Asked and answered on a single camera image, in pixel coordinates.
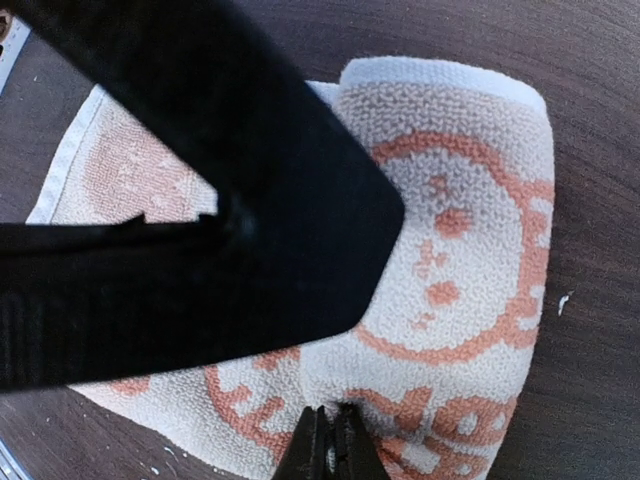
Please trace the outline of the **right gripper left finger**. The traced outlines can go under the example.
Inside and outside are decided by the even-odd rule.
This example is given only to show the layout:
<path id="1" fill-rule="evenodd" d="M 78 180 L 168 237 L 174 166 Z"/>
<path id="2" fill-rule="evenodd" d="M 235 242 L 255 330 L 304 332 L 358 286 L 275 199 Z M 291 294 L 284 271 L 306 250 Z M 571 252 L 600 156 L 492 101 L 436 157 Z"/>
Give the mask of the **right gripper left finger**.
<path id="1" fill-rule="evenodd" d="M 272 479 L 330 479 L 327 463 L 329 429 L 323 407 L 305 407 Z"/>

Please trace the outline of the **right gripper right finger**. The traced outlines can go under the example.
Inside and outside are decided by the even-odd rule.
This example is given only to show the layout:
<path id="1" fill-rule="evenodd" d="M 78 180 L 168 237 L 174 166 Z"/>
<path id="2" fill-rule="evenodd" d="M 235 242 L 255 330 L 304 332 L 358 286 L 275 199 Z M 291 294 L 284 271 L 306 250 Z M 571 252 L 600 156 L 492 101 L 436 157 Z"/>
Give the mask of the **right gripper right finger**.
<path id="1" fill-rule="evenodd" d="M 343 404 L 334 421 L 334 479 L 384 479 L 385 469 L 356 405 Z"/>

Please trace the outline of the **orange bunny pattern towel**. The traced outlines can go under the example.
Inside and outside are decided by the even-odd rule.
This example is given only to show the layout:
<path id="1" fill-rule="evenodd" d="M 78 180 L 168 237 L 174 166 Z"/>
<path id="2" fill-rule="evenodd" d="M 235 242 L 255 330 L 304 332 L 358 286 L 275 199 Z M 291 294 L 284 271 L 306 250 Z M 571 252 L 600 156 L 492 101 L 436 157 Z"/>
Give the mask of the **orange bunny pattern towel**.
<path id="1" fill-rule="evenodd" d="M 390 477 L 483 479 L 541 317 L 554 205 L 545 102 L 498 72 L 406 57 L 355 59 L 315 90 L 406 206 L 361 324 L 78 392 L 249 479 L 273 474 L 305 407 L 340 403 L 360 407 Z"/>

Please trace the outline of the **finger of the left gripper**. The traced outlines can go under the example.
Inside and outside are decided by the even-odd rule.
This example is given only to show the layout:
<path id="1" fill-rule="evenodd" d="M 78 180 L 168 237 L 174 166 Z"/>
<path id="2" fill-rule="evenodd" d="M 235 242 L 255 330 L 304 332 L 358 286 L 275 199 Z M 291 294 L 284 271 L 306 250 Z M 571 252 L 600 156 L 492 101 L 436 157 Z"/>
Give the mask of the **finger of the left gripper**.
<path id="1" fill-rule="evenodd" d="M 403 201 L 230 1 L 10 1 L 214 187 L 189 223 L 1 228 L 1 386 L 215 364 L 346 332 Z"/>

